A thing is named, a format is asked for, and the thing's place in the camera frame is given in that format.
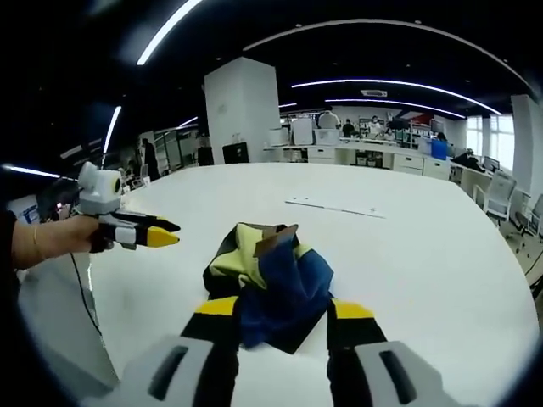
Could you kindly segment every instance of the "blue container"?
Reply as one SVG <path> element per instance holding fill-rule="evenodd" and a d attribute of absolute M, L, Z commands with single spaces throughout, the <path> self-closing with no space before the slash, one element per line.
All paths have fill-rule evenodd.
<path fill-rule="evenodd" d="M 433 139 L 432 157 L 435 159 L 447 159 L 447 142 L 441 142 L 437 138 Z"/>

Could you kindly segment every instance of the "white chair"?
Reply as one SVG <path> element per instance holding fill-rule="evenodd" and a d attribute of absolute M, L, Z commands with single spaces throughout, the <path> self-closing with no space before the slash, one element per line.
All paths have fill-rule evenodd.
<path fill-rule="evenodd" d="M 529 230 L 543 241 L 543 193 L 529 213 Z"/>
<path fill-rule="evenodd" d="M 473 200 L 479 206 L 481 206 L 479 202 L 482 201 L 483 211 L 489 217 L 497 219 L 498 226 L 501 226 L 502 220 L 509 219 L 511 196 L 516 185 L 517 181 L 513 177 L 497 170 L 486 191 L 477 184 L 473 186 Z"/>

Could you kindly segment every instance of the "brown tag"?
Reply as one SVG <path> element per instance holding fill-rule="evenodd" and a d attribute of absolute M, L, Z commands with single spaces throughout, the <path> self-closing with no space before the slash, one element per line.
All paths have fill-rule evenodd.
<path fill-rule="evenodd" d="M 253 257 L 261 257 L 262 255 L 268 253 L 270 250 L 273 250 L 277 246 L 277 240 L 279 240 L 279 237 L 293 237 L 296 232 L 298 231 L 298 225 L 292 225 L 289 227 L 286 227 L 280 232 L 274 232 L 272 231 L 266 231 L 263 236 L 265 236 L 264 239 L 260 240 L 258 243 L 256 243 L 255 247 L 255 254 Z"/>

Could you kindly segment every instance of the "drawer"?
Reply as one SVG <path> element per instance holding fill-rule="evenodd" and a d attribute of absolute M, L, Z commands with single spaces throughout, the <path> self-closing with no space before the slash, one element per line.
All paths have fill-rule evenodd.
<path fill-rule="evenodd" d="M 308 161 L 310 162 L 310 164 L 331 164 L 331 165 L 336 164 L 335 159 L 319 159 L 319 158 L 313 159 L 309 157 Z"/>
<path fill-rule="evenodd" d="M 451 175 L 451 163 L 438 159 L 425 159 L 423 175 L 448 181 Z"/>
<path fill-rule="evenodd" d="M 425 159 L 423 172 L 426 171 L 442 171 L 449 174 L 451 172 L 451 163 L 442 159 Z"/>
<path fill-rule="evenodd" d="M 430 178 L 436 178 L 438 180 L 448 181 L 449 176 L 451 174 L 449 172 L 446 172 L 446 171 L 443 171 L 443 170 L 434 170 L 434 169 L 426 170 L 426 169 L 424 169 L 423 170 L 423 175 L 424 176 L 429 176 Z"/>
<path fill-rule="evenodd" d="M 409 167 L 417 170 L 423 169 L 424 159 L 422 157 L 411 157 L 409 155 L 395 154 L 393 167 Z"/>
<path fill-rule="evenodd" d="M 416 168 L 411 167 L 396 167 L 394 168 L 394 171 L 413 174 L 414 176 L 421 176 L 423 174 L 422 170 L 417 170 Z"/>
<path fill-rule="evenodd" d="M 336 158 L 336 149 L 330 147 L 323 148 L 307 148 L 307 158 L 308 159 L 335 159 Z"/>

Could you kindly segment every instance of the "curved led light strip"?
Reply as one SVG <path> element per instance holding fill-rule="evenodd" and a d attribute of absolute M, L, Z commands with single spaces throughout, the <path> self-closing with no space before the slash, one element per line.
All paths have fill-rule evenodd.
<path fill-rule="evenodd" d="M 177 129 L 178 129 L 178 130 L 179 130 L 179 129 L 182 129 L 185 125 L 188 125 L 188 124 L 192 123 L 192 122 L 195 121 L 195 120 L 198 120 L 198 116 L 193 117 L 193 118 L 190 119 L 190 120 L 187 120 L 185 123 L 181 123 L 181 124 L 177 127 Z"/>
<path fill-rule="evenodd" d="M 373 103 L 373 102 L 376 102 L 376 103 L 404 104 L 405 106 L 412 106 L 414 108 L 435 110 L 436 112 L 450 114 L 450 115 L 456 116 L 456 117 L 458 117 L 460 119 L 466 119 L 466 116 L 462 116 L 461 114 L 457 114 L 457 113 L 452 113 L 452 112 L 449 112 L 447 110 L 432 108 L 430 106 L 425 106 L 423 104 L 398 102 L 396 100 L 386 100 L 386 99 L 327 99 L 324 102 L 326 102 L 326 103 L 341 103 L 341 102 L 372 102 Z"/>
<path fill-rule="evenodd" d="M 501 112 L 498 112 L 496 109 L 493 109 L 490 106 L 487 106 L 486 104 L 478 102 L 475 99 L 468 98 L 467 96 L 461 95 L 459 93 L 446 91 L 445 89 L 441 89 L 439 87 L 422 85 L 420 83 L 413 83 L 413 82 L 390 81 L 390 80 L 385 80 L 385 79 L 335 79 L 335 80 L 330 80 L 330 81 L 317 81 L 317 82 L 299 83 L 298 85 L 292 85 L 291 87 L 294 89 L 296 87 L 327 85 L 327 84 L 330 84 L 330 83 L 348 83 L 348 82 L 386 83 L 386 84 L 390 84 L 390 85 L 403 85 L 403 86 L 420 87 L 422 89 L 428 89 L 430 91 L 441 92 L 441 93 L 445 93 L 447 95 L 454 96 L 455 98 L 464 99 L 464 100 L 466 100 L 468 102 L 477 104 L 477 105 L 481 106 L 482 108 L 485 108 L 485 109 L 489 110 L 492 113 L 501 115 Z"/>
<path fill-rule="evenodd" d="M 190 11 L 198 6 L 203 0 L 188 0 L 186 3 L 184 3 L 166 22 L 162 27 L 160 28 L 159 32 L 157 32 L 149 45 L 145 48 L 145 51 L 143 51 L 142 56 L 139 57 L 139 60 L 137 61 L 138 65 L 145 65 L 147 60 L 150 58 L 150 56 L 153 54 L 154 50 L 160 45 L 162 40 L 170 33 L 170 31 L 173 29 L 173 27 L 176 26 L 176 24 L 181 21 Z"/>
<path fill-rule="evenodd" d="M 264 38 L 263 40 L 260 40 L 258 42 L 254 42 L 247 47 L 244 48 L 244 52 L 249 51 L 252 48 L 258 47 L 259 45 L 266 44 L 267 42 L 277 40 L 278 38 L 289 36 L 291 34 L 296 34 L 301 31 L 308 31 L 308 30 L 314 30 L 316 28 L 322 28 L 322 27 L 329 27 L 333 25 L 347 25 L 347 24 L 386 24 L 386 25 L 400 25 L 404 27 L 410 27 L 410 28 L 416 28 L 418 30 L 424 30 L 424 31 L 430 31 L 434 34 L 438 34 L 441 36 L 446 36 L 450 38 L 451 40 L 455 40 L 458 42 L 461 42 L 462 44 L 468 45 L 469 47 L 476 49 L 480 53 L 483 53 L 489 58 L 494 59 L 498 64 L 503 66 L 506 70 L 514 74 L 519 80 L 524 82 L 524 84 L 528 87 L 532 93 L 536 94 L 535 89 L 526 81 L 522 75 L 520 75 L 516 70 L 514 70 L 511 66 L 506 64 L 502 59 L 496 57 L 493 53 L 488 52 L 486 49 L 480 47 L 479 45 L 475 45 L 474 43 L 464 40 L 463 38 L 459 36 L 455 36 L 454 34 L 451 34 L 447 31 L 438 30 L 437 28 L 429 27 L 427 25 L 421 25 L 421 24 L 413 24 L 409 23 L 407 21 L 398 21 L 398 20 L 384 20 L 384 19 L 351 19 L 351 20 L 335 20 L 335 21 L 325 21 L 323 23 L 316 23 L 311 25 L 306 25 L 304 27 L 298 27 L 294 28 L 292 30 L 280 32 L 274 36 L 269 36 L 267 38 Z"/>
<path fill-rule="evenodd" d="M 108 152 L 109 141 L 111 140 L 111 134 L 113 134 L 113 129 L 115 128 L 115 123 L 117 122 L 117 118 L 119 117 L 119 113 L 120 113 L 120 106 L 117 106 L 115 108 L 115 111 L 113 112 L 113 117 L 111 118 L 111 122 L 109 123 L 108 134 L 105 137 L 104 154 L 106 154 Z"/>
<path fill-rule="evenodd" d="M 62 178 L 63 180 L 77 181 L 67 176 L 61 176 L 60 174 L 52 174 L 50 172 L 31 170 L 30 168 L 17 167 L 11 164 L 2 164 L 2 168 L 4 168 L 7 171 L 21 172 L 23 174 L 31 174 L 33 176 L 47 176 L 49 178 Z"/>

